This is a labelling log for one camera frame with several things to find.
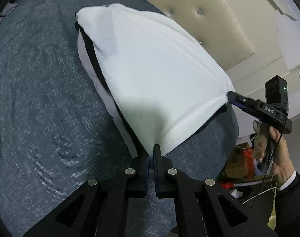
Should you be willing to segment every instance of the person's arm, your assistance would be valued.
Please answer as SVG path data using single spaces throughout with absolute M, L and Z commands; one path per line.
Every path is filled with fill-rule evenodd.
M 273 127 L 269 129 L 274 141 L 280 133 Z M 272 174 L 277 182 L 276 228 L 279 237 L 300 237 L 300 174 L 296 173 L 289 158 L 288 147 L 284 137 L 278 144 Z

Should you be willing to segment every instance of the cream wooden panel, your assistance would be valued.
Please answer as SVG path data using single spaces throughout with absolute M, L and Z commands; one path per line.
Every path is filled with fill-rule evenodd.
M 254 54 L 226 0 L 147 0 L 179 23 L 228 70 Z

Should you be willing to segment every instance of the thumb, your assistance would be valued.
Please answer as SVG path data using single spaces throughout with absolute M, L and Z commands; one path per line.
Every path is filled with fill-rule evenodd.
M 280 137 L 280 133 L 277 129 L 275 129 L 274 127 L 270 126 L 269 127 L 269 134 L 271 136 L 271 138 L 275 141 L 278 142 L 278 139 Z

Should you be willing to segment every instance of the silver screw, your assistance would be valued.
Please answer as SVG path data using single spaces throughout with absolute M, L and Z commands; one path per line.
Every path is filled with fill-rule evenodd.
M 93 185 L 96 185 L 97 182 L 98 182 L 97 179 L 91 178 L 91 179 L 89 179 L 89 180 L 87 181 L 87 184 L 90 185 L 90 186 L 93 186 Z
M 133 168 L 128 168 L 128 169 L 125 170 L 125 173 L 126 173 L 127 175 L 132 175 L 132 174 L 135 173 L 135 170 L 134 170 Z
M 177 170 L 176 170 L 175 168 L 170 168 L 170 169 L 168 170 L 168 173 L 169 173 L 170 175 L 176 175 L 176 174 L 177 174 Z
M 209 185 L 209 186 L 213 186 L 213 185 L 215 185 L 215 180 L 214 179 L 212 179 L 212 178 L 207 178 L 206 180 L 205 180 L 205 184 L 207 184 L 207 185 Z

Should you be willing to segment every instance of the gray-blue bedspread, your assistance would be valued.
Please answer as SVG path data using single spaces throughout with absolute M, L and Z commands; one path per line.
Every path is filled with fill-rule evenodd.
M 74 13 L 145 0 L 18 0 L 0 24 L 0 216 L 23 234 L 90 177 L 126 168 L 130 154 L 78 57 Z M 190 177 L 216 177 L 238 134 L 231 106 L 167 155 Z M 173 200 L 132 199 L 126 236 L 165 236 Z

